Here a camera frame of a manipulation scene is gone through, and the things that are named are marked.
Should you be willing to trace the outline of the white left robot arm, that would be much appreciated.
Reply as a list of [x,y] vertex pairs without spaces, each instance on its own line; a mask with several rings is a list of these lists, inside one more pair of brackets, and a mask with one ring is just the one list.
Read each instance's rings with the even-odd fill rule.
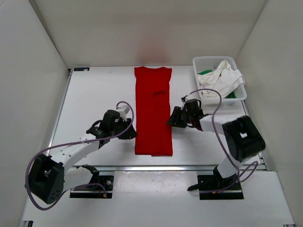
[[79,167],[75,164],[112,139],[131,140],[137,137],[133,128],[134,118],[127,117],[133,112],[126,105],[108,110],[78,141],[55,146],[60,151],[54,154],[46,155],[43,151],[36,154],[27,166],[25,177],[25,188],[32,203],[43,210],[34,197],[53,207],[67,190],[79,186],[95,189],[99,185],[99,171],[88,164]]

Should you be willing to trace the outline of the red t shirt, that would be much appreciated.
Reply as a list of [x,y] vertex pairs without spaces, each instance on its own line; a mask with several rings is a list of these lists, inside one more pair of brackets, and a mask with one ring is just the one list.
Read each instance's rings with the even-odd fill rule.
[[172,69],[135,67],[136,131],[135,154],[172,156],[170,79]]

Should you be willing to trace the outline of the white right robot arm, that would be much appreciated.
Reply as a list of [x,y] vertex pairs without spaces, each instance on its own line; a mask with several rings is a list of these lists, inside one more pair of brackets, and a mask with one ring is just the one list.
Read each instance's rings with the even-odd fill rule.
[[188,187],[188,191],[219,192],[239,182],[240,168],[266,147],[251,118],[244,115],[226,119],[216,117],[215,114],[205,114],[201,101],[197,99],[184,99],[183,103],[182,107],[174,107],[167,125],[213,132],[217,139],[223,135],[227,143],[225,146],[221,140],[218,141],[226,155],[224,161],[214,168],[212,175]]

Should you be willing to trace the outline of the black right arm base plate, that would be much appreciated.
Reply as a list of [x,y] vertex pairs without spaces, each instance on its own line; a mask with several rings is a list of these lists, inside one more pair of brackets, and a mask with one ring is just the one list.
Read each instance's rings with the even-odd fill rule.
[[213,175],[198,175],[197,179],[198,183],[202,184],[199,188],[201,201],[244,199],[241,183],[236,176],[229,178],[220,186],[214,181]]

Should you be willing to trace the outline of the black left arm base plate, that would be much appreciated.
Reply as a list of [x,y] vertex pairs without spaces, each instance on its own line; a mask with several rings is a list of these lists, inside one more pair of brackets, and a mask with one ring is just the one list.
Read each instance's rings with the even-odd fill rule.
[[114,172],[100,172],[99,177],[93,181],[103,185],[81,186],[71,189],[70,198],[73,199],[111,199],[114,187]]

